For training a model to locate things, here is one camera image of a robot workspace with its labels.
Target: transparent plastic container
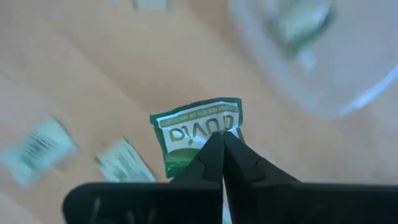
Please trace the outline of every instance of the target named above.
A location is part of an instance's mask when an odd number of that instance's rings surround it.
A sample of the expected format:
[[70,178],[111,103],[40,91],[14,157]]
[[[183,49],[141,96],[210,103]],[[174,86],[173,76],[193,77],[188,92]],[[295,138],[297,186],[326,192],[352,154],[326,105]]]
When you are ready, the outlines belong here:
[[334,1],[333,23],[293,58],[266,28],[281,1],[229,0],[229,11],[264,76],[302,108],[338,118],[369,103],[397,78],[398,1]]

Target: white label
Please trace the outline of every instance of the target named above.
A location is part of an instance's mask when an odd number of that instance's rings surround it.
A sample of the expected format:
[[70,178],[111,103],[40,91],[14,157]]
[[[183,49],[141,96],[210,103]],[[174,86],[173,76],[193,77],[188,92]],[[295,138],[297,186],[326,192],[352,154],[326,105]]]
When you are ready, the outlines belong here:
[[167,152],[201,149],[215,131],[228,130],[238,137],[237,103],[217,102],[197,106],[157,119],[165,138]]
[[76,149],[72,138],[52,118],[7,152],[5,163],[18,184],[29,185],[40,173],[49,170]]
[[99,169],[110,182],[155,182],[144,161],[125,139],[97,156]]

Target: green packaging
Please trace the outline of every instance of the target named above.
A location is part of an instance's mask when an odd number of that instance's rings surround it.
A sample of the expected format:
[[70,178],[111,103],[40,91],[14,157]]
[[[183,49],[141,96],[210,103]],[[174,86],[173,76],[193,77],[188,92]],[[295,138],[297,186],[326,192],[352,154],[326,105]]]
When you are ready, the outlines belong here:
[[151,115],[150,122],[163,150],[167,177],[183,171],[215,131],[230,131],[243,141],[239,98],[199,101]]

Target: wooden surface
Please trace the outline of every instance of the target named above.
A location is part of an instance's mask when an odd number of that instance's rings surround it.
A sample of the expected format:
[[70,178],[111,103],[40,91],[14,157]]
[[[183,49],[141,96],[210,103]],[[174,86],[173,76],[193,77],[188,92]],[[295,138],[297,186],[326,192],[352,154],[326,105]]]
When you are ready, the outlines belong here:
[[93,158],[123,136],[167,181],[149,115],[219,96],[243,99],[247,144],[302,181],[398,183],[397,85],[341,120],[318,119],[272,93],[226,0],[172,3],[137,13],[129,0],[0,2],[0,148],[48,116],[80,146],[30,190],[0,169],[4,223],[63,223],[65,194],[102,181]]

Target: blurry label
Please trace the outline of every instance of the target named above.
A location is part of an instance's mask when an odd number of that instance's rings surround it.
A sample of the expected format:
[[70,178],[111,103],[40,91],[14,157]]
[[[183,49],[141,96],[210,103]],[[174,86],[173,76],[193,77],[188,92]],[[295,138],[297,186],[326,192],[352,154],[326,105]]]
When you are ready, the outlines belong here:
[[22,138],[6,153],[5,163],[18,184],[29,185],[39,174],[76,150],[76,145],[56,119],[50,119]]
[[97,156],[103,175],[111,182],[154,182],[155,178],[125,139],[120,140],[108,152]]

